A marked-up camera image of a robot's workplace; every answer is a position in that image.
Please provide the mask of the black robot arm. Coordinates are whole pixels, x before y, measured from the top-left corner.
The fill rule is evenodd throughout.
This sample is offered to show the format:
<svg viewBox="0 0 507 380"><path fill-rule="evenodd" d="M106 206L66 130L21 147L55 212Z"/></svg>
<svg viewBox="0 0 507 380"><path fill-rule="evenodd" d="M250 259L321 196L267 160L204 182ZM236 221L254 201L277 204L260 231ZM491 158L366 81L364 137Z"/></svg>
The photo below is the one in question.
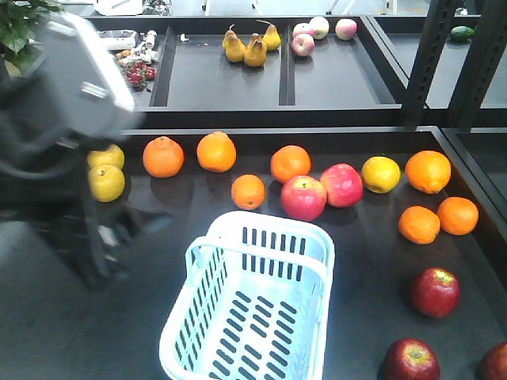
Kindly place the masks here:
<svg viewBox="0 0 507 380"><path fill-rule="evenodd" d="M86 156L144 121L96 29L72 13L44 21L27 73L1 80L1 219L27 223L90 287L127 276L115 255L136 225L128 211L100 215Z"/></svg>

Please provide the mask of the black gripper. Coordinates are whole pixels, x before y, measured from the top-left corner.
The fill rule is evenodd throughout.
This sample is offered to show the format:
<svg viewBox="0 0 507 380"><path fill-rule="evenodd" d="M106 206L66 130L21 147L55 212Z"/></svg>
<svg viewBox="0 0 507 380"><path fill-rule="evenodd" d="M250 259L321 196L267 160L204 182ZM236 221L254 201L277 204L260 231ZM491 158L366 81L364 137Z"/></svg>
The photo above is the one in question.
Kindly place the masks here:
<svg viewBox="0 0 507 380"><path fill-rule="evenodd" d="M124 173L125 154L116 143L77 150L76 166L64 177L73 198L51 228L59 258L85 285L100 288L126 276L116 258L139 235L166 228L173 217L126 201L131 180Z"/></svg>

